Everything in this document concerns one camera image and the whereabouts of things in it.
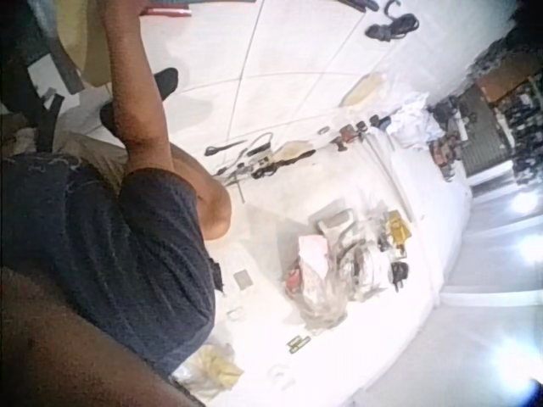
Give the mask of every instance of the dark blue t-shirt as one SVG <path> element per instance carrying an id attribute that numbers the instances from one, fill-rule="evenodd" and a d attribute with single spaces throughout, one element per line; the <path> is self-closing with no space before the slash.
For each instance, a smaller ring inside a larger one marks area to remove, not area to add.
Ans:
<path id="1" fill-rule="evenodd" d="M 165 170 L 137 170 L 119 196 L 78 158 L 2 162 L 3 265 L 38 265 L 83 318 L 171 374 L 215 315 L 196 194 Z"/>

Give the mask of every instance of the bright light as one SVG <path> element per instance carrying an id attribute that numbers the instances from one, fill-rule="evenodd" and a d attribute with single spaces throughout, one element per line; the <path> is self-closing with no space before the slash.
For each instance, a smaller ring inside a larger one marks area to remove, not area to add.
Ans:
<path id="1" fill-rule="evenodd" d="M 521 214 L 527 215 L 537 206 L 537 195 L 534 192 L 521 192 L 512 201 L 512 209 Z"/>
<path id="2" fill-rule="evenodd" d="M 495 353 L 495 366 L 503 384 L 516 394 L 533 390 L 533 379 L 543 382 L 542 355 L 534 348 L 520 343 L 504 343 Z"/>
<path id="3" fill-rule="evenodd" d="M 532 235 L 526 237 L 520 243 L 519 249 L 526 261 L 530 263 L 543 261 L 543 236 Z"/>

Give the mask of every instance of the black shoe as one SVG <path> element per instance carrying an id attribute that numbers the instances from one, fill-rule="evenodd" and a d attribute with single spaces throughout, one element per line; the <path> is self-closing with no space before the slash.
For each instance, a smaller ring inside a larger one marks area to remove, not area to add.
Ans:
<path id="1" fill-rule="evenodd" d="M 175 68 L 166 68 L 158 74 L 154 74 L 154 81 L 159 88 L 160 98 L 164 102 L 179 84 L 179 72 Z M 113 116 L 113 102 L 108 102 L 100 109 L 100 121 L 111 134 L 115 134 L 115 119 Z"/>

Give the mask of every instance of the red object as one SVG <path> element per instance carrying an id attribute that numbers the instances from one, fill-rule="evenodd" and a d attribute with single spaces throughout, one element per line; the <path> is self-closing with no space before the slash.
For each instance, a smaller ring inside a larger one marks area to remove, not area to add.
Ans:
<path id="1" fill-rule="evenodd" d="M 165 17 L 190 17 L 193 12 L 187 5 L 157 6 L 147 8 L 143 15 L 162 15 Z"/>

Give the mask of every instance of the man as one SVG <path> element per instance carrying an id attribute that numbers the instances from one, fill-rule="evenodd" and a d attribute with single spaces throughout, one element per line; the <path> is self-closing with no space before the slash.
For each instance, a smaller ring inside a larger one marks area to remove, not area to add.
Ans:
<path id="1" fill-rule="evenodd" d="M 75 156 L 2 162 L 3 390 L 24 405 L 191 405 L 153 371 L 167 378 L 210 333 L 204 237 L 226 233 L 231 205 L 194 159 L 172 158 L 145 2 L 98 3 L 125 174 L 117 195 Z"/>

